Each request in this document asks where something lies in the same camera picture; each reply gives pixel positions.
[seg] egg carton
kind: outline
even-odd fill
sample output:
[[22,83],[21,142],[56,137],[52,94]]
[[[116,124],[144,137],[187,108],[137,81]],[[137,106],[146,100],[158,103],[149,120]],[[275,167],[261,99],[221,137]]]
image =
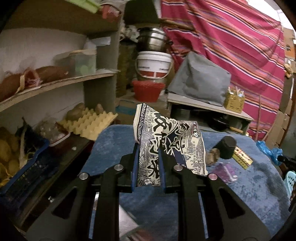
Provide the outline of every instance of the egg carton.
[[85,137],[89,140],[95,141],[98,135],[108,127],[118,114],[112,112],[97,115],[93,109],[85,108],[82,112],[83,116],[77,121],[62,120],[59,122],[69,132]]

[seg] blue fuzzy cloth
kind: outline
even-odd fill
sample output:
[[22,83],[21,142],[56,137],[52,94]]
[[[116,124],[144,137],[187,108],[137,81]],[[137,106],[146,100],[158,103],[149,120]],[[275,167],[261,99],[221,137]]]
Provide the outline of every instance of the blue fuzzy cloth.
[[[209,151],[226,133],[202,132],[206,151]],[[283,180],[271,161],[256,147],[255,142],[246,136],[233,135],[240,147],[252,159],[252,165],[244,170],[234,159],[229,162],[236,169],[238,180],[231,189],[275,235],[289,216],[289,199]],[[123,155],[133,152],[133,126],[112,125],[106,128],[96,140],[91,155],[82,172],[90,175],[103,173],[107,168],[118,164]],[[136,217],[157,240],[177,240],[178,200],[177,194],[164,194],[160,187],[137,187],[132,194],[121,193],[120,205]]]

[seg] light blue basket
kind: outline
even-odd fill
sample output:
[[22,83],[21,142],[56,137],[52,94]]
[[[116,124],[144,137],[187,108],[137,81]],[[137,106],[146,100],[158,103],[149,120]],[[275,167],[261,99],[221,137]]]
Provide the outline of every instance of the light blue basket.
[[290,198],[293,191],[293,185],[296,182],[296,174],[295,172],[289,171],[286,175],[286,178],[284,180],[284,185],[288,194],[288,197]]

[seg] blue plastic basket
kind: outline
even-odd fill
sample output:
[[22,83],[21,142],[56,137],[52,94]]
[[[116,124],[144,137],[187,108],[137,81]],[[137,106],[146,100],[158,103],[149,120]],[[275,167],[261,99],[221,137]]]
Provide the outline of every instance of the blue plastic basket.
[[286,174],[286,178],[284,180],[284,185],[288,194],[288,197],[290,198],[293,191],[293,185],[296,182],[296,174],[295,172],[289,171]]
[[36,138],[39,149],[33,158],[0,188],[0,203],[15,215],[20,214],[22,204],[36,186],[57,171],[57,162],[47,149],[49,140],[38,135]]

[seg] blue plastic bag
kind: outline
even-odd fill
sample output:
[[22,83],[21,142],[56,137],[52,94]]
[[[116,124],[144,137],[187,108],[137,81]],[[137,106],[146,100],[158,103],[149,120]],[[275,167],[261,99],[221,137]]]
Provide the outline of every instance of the blue plastic bag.
[[279,166],[281,164],[281,162],[277,160],[277,157],[283,155],[282,149],[275,147],[270,150],[266,146],[265,141],[257,141],[256,146],[259,148],[260,151],[267,155],[275,165]]

